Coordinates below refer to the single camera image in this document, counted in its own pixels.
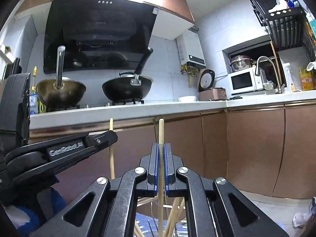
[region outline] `water heater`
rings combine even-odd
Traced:
[[[181,65],[186,64],[189,67],[205,69],[204,56],[198,34],[186,30],[177,37]]]

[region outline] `microwave oven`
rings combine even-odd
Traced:
[[[255,75],[255,67],[243,69],[228,74],[232,94],[264,90],[263,83],[267,82],[265,72],[260,68],[260,76]]]

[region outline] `gas stove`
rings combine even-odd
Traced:
[[[55,112],[55,111],[67,111],[67,110],[76,110],[76,109],[86,109],[86,108],[93,108],[93,107],[107,107],[107,106],[117,106],[117,105],[132,105],[132,104],[144,104],[143,100],[140,101],[132,101],[132,102],[108,102],[105,105],[76,105],[73,107],[68,108],[47,108],[47,112]]]

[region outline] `black glass range hood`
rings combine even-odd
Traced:
[[[147,51],[154,6],[127,0],[53,0],[44,39],[44,73],[56,72],[57,48],[66,47],[64,71],[135,70]]]

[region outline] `black wok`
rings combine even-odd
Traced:
[[[140,76],[143,67],[153,49],[148,47],[134,72],[120,74],[119,78],[111,79],[102,85],[106,97],[115,103],[140,101],[149,93],[153,80]]]
[[[142,82],[140,86],[131,86],[131,77],[115,78],[102,85],[103,92],[113,102],[140,101],[148,95],[152,80],[148,77],[139,76]]]

